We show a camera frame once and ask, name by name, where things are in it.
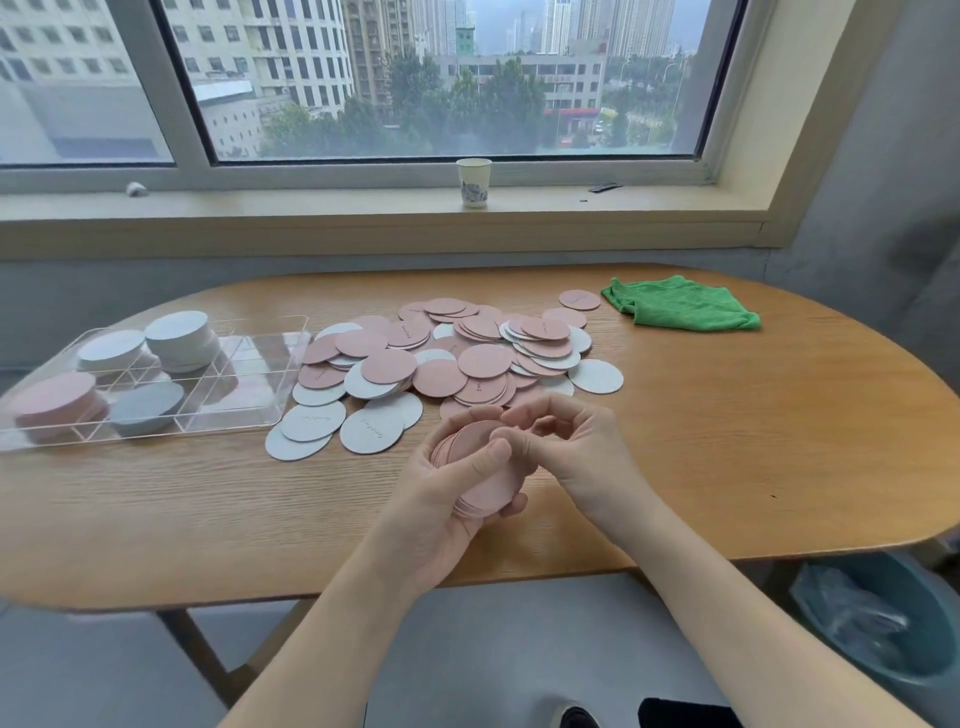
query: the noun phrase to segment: wooden table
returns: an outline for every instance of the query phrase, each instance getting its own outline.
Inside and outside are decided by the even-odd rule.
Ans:
[[[686,273],[727,285],[762,331],[698,334],[588,314],[592,356],[653,487],[731,559],[909,544],[960,522],[960,404],[926,366],[847,317],[760,283],[652,265],[304,275],[205,291],[129,319],[199,308],[214,318],[305,313],[316,331],[455,296],[528,314],[568,288]],[[410,451],[335,439],[278,463],[266,430],[43,448],[0,457],[0,595],[62,610],[119,610],[320,592],[390,496]],[[520,517],[485,529],[452,584],[631,565],[545,473]]]

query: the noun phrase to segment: forearm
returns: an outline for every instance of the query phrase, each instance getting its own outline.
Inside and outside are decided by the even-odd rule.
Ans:
[[[411,604],[361,546],[222,727],[357,728]]]
[[[626,550],[747,728],[926,725],[790,618],[659,498]]]

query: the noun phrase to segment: microfiber towel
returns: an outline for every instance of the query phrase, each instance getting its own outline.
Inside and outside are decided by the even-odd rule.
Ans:
[[[611,279],[600,291],[620,313],[634,314],[638,326],[729,331],[760,328],[760,317],[748,311],[726,288],[713,288],[683,276],[621,283]]]

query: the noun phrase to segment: left hand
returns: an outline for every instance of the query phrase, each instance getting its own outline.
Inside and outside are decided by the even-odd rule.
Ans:
[[[482,525],[520,513],[527,505],[527,496],[518,493],[483,520],[453,513],[458,497],[507,464],[512,450],[505,440],[493,440],[440,469],[430,464],[430,453],[444,437],[473,422],[499,420],[502,414],[500,407],[484,405],[443,421],[403,468],[393,496],[364,538],[359,550],[375,568],[399,579],[397,586],[411,601],[446,579]]]

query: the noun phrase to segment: gray wall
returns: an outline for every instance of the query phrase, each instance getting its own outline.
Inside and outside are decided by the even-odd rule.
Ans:
[[[960,388],[952,289],[960,257],[960,3],[911,0],[784,251],[337,256],[0,264],[0,366],[31,367],[88,328],[258,275],[649,260],[767,282],[903,343]]]

